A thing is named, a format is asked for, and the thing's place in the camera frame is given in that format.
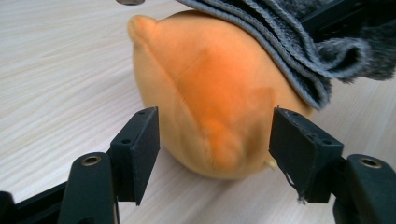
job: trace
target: white wood grain surface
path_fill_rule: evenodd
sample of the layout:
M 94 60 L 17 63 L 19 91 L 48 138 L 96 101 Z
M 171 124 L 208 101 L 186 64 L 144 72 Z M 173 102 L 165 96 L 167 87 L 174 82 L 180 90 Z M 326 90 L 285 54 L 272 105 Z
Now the white wood grain surface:
M 143 108 L 134 83 L 127 21 L 187 9 L 114 1 L 0 2 L 0 190 L 16 202 L 67 179 L 79 156 L 107 151 Z M 396 84 L 334 82 L 314 122 L 352 153 L 396 167 Z M 329 204 L 297 203 L 278 169 L 239 181 L 191 173 L 163 148 L 141 206 L 120 205 L 121 223 L 333 223 Z

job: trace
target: gray fabric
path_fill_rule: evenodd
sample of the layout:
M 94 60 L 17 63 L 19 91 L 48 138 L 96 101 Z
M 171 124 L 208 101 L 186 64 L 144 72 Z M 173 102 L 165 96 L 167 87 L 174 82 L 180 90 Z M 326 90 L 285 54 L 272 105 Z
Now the gray fabric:
M 331 79 L 391 78 L 396 63 L 396 20 L 363 27 L 354 37 L 314 43 L 299 19 L 332 0 L 177 0 L 234 23 L 272 56 L 296 92 L 315 109 L 330 102 Z

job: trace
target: black object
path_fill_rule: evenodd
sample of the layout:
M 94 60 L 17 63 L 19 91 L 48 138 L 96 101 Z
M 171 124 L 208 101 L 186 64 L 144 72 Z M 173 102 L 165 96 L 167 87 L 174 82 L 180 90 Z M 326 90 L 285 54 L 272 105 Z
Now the black object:
M 357 37 L 365 26 L 396 19 L 396 0 L 334 0 L 301 20 L 315 42 L 333 37 Z
M 365 155 L 341 157 L 343 144 L 302 115 L 274 111 L 270 153 L 300 200 L 327 203 L 336 197 L 336 223 L 396 223 L 396 174 Z
M 136 6 L 145 2 L 145 0 L 117 0 L 118 3 L 125 6 Z
M 0 192 L 0 223 L 119 223 L 118 202 L 142 201 L 160 149 L 158 109 L 134 114 L 107 153 L 76 159 L 68 181 L 15 204 Z

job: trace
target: orange plush toy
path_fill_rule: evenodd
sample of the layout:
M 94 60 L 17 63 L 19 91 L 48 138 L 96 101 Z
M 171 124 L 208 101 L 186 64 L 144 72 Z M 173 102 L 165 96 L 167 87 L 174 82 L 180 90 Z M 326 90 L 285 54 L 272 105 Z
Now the orange plush toy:
M 134 75 L 145 106 L 158 106 L 161 139 L 194 172 L 235 179 L 275 164 L 274 107 L 306 117 L 306 104 L 248 33 L 198 11 L 129 23 Z

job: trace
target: stuffed toy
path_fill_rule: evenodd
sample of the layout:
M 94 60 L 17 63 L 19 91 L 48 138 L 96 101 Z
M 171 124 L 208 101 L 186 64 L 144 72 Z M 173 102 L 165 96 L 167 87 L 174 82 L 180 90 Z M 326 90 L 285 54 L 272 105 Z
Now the stuffed toy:
M 295 27 L 282 25 L 297 20 L 291 14 L 279 16 L 270 31 L 264 23 L 272 22 L 275 13 L 258 22 L 246 19 L 246 11 L 233 10 L 238 6 L 180 2 L 202 12 L 179 12 L 161 21 L 135 16 L 128 28 L 135 80 L 144 105 L 159 107 L 163 144 L 200 175 L 236 179 L 274 166 L 268 152 L 274 108 L 310 118 L 329 102 L 332 77 L 351 81 L 367 64 L 362 57 L 344 64 L 343 53 L 334 50 L 344 43 L 340 50 L 354 49 L 364 56 L 367 43 L 331 40 L 317 45 L 301 38 L 304 31 L 297 34 Z

